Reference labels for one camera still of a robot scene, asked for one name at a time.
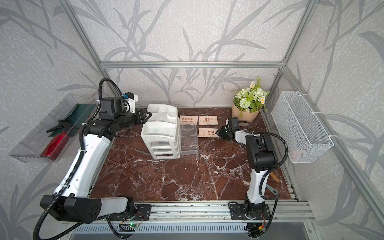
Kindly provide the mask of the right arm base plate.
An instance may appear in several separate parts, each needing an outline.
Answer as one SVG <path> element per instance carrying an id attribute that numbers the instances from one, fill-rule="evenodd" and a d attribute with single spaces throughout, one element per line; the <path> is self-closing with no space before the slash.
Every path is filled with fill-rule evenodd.
<path id="1" fill-rule="evenodd" d="M 249 201 L 243 203 L 229 202 L 228 207 L 231 220 L 269 220 L 270 209 L 266 202 L 253 204 Z"/>

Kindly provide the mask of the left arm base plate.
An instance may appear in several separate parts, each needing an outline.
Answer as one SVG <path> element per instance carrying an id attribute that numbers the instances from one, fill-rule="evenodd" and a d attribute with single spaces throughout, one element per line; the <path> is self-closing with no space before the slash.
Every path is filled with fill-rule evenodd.
<path id="1" fill-rule="evenodd" d="M 148 221 L 152 206 L 147 204 L 135 205 L 133 212 L 123 212 L 110 215 L 111 221 Z"/>

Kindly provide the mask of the pink postcard red characters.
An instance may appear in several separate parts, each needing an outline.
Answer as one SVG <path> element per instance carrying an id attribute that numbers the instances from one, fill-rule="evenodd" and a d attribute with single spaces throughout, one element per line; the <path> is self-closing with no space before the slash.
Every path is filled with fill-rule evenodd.
<path id="1" fill-rule="evenodd" d="M 198 116 L 180 116 L 181 125 L 197 125 Z"/>

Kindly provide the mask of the white plastic drawer organizer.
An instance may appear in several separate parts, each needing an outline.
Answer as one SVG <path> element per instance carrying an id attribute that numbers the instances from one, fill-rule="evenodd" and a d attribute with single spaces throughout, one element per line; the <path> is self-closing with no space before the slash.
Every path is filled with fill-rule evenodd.
<path id="1" fill-rule="evenodd" d="M 178 109 L 164 104 L 149 104 L 152 114 L 143 125 L 141 137 L 154 160 L 181 156 L 181 124 Z"/>

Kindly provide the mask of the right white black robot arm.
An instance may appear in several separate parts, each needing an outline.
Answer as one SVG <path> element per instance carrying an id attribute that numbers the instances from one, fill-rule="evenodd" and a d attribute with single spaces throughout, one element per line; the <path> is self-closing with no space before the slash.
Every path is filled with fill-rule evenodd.
<path id="1" fill-rule="evenodd" d="M 248 163 L 251 168 L 251 184 L 247 191 L 245 210 L 255 212 L 265 205 L 267 181 L 271 173 L 281 167 L 289 156 L 288 143 L 279 135 L 270 132 L 255 132 L 243 129 L 238 118 L 230 118 L 226 125 L 216 131 L 216 135 L 226 141 L 244 144 L 247 150 Z M 285 153 L 281 161 L 275 153 L 272 138 L 281 141 Z"/>

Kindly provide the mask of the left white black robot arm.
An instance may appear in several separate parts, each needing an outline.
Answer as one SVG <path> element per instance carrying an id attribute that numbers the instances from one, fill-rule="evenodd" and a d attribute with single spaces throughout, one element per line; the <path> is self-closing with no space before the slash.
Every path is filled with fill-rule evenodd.
<path id="1" fill-rule="evenodd" d="M 123 94 L 112 80 L 100 80 L 96 112 L 82 124 L 80 148 L 65 178 L 54 194 L 43 196 L 40 202 L 44 212 L 36 223 L 33 239 L 41 239 L 40 230 L 47 216 L 74 223 L 53 237 L 57 240 L 82 224 L 102 219 L 109 223 L 113 214 L 126 214 L 128 217 L 137 214 L 132 197 L 89 197 L 116 133 L 144 125 L 152 116 L 148 111 L 135 108 L 137 100 L 137 95 L 131 92 Z"/>

